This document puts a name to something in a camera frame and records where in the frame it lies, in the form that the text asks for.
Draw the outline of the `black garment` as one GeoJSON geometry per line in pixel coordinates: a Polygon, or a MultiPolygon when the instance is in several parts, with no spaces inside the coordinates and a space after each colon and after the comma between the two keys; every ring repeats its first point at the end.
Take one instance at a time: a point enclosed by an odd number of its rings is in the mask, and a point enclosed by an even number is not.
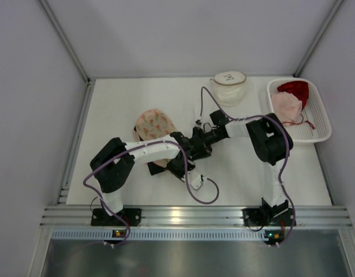
{"type": "Polygon", "coordinates": [[[164,167],[159,166],[159,165],[155,164],[154,162],[147,163],[147,166],[148,166],[148,170],[149,170],[151,176],[157,175],[157,174],[160,174],[160,173],[163,173],[166,171],[166,169],[164,167]]]}

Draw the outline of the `pink floral laundry bag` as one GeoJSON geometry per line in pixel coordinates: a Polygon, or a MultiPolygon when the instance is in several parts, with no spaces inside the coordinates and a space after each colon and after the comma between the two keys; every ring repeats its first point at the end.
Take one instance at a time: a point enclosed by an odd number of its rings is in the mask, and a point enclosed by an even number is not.
{"type": "Polygon", "coordinates": [[[126,148],[135,156],[136,163],[155,164],[166,168],[167,163],[180,152],[176,139],[170,135],[177,129],[172,120],[158,109],[147,110],[134,126],[135,143],[126,148]]]}

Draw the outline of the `white round mesh laundry bag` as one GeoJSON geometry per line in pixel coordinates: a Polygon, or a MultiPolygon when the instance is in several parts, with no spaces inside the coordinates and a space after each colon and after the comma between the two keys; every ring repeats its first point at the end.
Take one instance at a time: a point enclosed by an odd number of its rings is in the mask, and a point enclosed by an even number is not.
{"type": "Polygon", "coordinates": [[[218,73],[210,82],[215,99],[225,107],[238,106],[248,89],[247,76],[239,71],[218,73]]]}

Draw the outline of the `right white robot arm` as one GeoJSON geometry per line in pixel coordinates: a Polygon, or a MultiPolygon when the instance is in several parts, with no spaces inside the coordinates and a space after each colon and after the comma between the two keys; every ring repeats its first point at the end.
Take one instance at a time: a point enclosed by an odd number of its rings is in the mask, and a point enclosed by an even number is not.
{"type": "Polygon", "coordinates": [[[212,145],[224,139],[247,137],[254,152],[264,163],[263,197],[260,209],[270,217],[277,217],[291,207],[291,202],[284,191],[282,174],[287,165],[293,140],[274,113],[254,115],[235,119],[222,110],[210,114],[214,124],[210,131],[205,131],[199,120],[189,139],[192,144],[190,158],[203,159],[211,156],[212,145]]]}

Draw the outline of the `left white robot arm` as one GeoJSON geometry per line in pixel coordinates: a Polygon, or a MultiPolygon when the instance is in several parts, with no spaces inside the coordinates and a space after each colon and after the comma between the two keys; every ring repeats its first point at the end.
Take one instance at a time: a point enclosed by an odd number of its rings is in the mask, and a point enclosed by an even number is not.
{"type": "Polygon", "coordinates": [[[166,170],[185,182],[189,188],[200,189],[203,176],[189,160],[193,149],[189,139],[181,132],[172,132],[162,138],[136,143],[126,143],[112,138],[90,161],[95,179],[101,189],[102,206],[109,215],[123,210],[121,188],[126,183],[134,166],[167,160],[166,170]]]}

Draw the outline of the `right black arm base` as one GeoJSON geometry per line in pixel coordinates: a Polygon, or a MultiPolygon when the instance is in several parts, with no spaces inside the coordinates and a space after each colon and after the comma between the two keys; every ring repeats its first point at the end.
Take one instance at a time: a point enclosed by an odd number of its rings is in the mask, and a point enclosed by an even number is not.
{"type": "Polygon", "coordinates": [[[293,210],[288,208],[279,214],[261,208],[246,208],[242,211],[244,225],[256,227],[290,227],[294,219],[293,210]]]}

